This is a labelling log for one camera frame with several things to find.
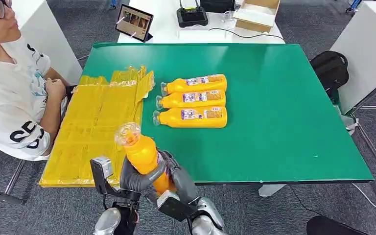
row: robotic arm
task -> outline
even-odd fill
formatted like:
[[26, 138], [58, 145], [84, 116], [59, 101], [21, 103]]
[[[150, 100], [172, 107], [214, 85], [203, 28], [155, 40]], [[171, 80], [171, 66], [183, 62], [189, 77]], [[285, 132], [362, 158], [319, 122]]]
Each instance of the robotic arm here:
[[[197, 196], [194, 182], [169, 152], [160, 150], [158, 152], [165, 159], [166, 166], [177, 189], [176, 193], [167, 190], [158, 198], [159, 211], [180, 222], [186, 219], [192, 235], [226, 235], [223, 232], [224, 221], [214, 203], [208, 198]], [[141, 195], [136, 190], [142, 190], [143, 187], [146, 187], [146, 182], [156, 180], [165, 170], [165, 165], [159, 166], [158, 169], [154, 170], [155, 172], [146, 176], [135, 176], [136, 171], [125, 159], [120, 184], [125, 188], [134, 188], [122, 189], [111, 187], [106, 180], [113, 174], [109, 159], [98, 157], [92, 159], [90, 163], [97, 191], [104, 197], [106, 195], [116, 197], [116, 201], [111, 208], [107, 208], [103, 200], [106, 211], [99, 218], [94, 235], [136, 234], [135, 228], [139, 221], [138, 209]]]

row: yellow packing bag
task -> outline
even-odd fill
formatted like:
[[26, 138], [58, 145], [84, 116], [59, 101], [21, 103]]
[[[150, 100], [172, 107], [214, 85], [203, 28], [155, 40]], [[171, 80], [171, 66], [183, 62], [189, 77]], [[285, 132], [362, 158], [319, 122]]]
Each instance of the yellow packing bag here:
[[153, 86], [154, 74], [146, 74], [144, 66], [114, 71], [110, 83], [104, 77], [82, 76], [39, 185], [94, 187], [90, 159], [104, 155], [114, 170], [108, 182], [117, 186], [125, 152], [115, 143], [114, 132], [130, 121], [140, 124], [142, 99]]

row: tablet screen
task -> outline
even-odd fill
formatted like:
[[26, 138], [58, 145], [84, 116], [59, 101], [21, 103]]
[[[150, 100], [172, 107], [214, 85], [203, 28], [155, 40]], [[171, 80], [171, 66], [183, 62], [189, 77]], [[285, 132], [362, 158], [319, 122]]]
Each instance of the tablet screen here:
[[116, 29], [144, 41], [149, 30], [152, 15], [127, 5], [122, 5]]

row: black chair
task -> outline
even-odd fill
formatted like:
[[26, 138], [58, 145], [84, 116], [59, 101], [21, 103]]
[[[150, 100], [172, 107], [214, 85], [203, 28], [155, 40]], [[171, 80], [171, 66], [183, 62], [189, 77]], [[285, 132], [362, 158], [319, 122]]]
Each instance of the black chair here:
[[306, 224], [307, 235], [367, 235], [325, 216], [316, 216]]

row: orange juice bottle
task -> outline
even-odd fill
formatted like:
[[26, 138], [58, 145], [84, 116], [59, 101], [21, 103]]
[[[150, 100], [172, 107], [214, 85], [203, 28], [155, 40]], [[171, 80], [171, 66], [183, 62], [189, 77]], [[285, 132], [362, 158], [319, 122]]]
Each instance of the orange juice bottle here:
[[226, 94], [223, 90], [180, 93], [175, 92], [168, 96], [156, 97], [156, 107], [163, 108], [190, 108], [201, 106], [225, 106]]
[[[122, 145], [126, 151], [127, 159], [142, 175], [153, 171], [163, 157], [156, 151], [155, 142], [141, 134], [141, 127], [135, 122], [129, 122], [119, 127], [115, 133], [115, 141]], [[166, 171], [153, 182], [156, 192], [161, 195], [172, 188], [172, 182]]]
[[153, 122], [170, 127], [223, 128], [227, 125], [227, 110], [218, 106], [172, 108], [162, 113], [154, 111]]
[[161, 83], [162, 96], [174, 92], [197, 92], [213, 89], [226, 91], [227, 79], [224, 74], [214, 74], [190, 79], [178, 78], [170, 83]]

